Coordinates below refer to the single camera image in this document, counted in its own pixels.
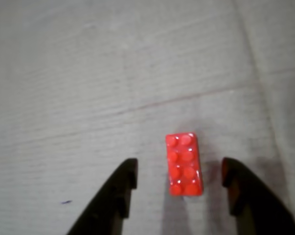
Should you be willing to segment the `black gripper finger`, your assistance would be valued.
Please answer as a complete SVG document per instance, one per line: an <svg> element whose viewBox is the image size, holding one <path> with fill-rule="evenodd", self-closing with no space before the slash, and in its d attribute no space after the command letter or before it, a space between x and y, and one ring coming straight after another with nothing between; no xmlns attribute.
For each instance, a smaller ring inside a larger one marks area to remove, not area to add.
<svg viewBox="0 0 295 235"><path fill-rule="evenodd" d="M239 235L295 235L293 215L247 166L224 157L221 172Z"/></svg>
<svg viewBox="0 0 295 235"><path fill-rule="evenodd" d="M123 161L78 217L69 235L120 235L137 188L138 159Z"/></svg>

